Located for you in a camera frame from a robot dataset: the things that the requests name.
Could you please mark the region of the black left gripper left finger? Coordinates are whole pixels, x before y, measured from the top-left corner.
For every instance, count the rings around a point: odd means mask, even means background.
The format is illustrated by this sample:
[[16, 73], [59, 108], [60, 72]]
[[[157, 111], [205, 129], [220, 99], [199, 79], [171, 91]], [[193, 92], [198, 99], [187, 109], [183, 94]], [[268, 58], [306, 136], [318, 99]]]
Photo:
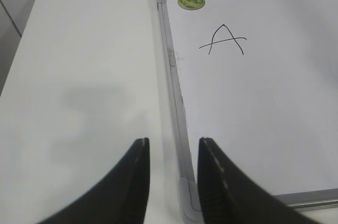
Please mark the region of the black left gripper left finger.
[[43, 223], [143, 223], [149, 196], [149, 139], [141, 138], [88, 192]]

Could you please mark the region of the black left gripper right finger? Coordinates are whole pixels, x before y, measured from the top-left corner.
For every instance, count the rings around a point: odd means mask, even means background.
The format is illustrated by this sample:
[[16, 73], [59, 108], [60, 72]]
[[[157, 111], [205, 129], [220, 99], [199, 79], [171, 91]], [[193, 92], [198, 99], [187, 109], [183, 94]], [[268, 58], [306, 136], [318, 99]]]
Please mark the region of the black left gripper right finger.
[[272, 195], [207, 137], [199, 140], [198, 194], [204, 223], [337, 223], [337, 189]]

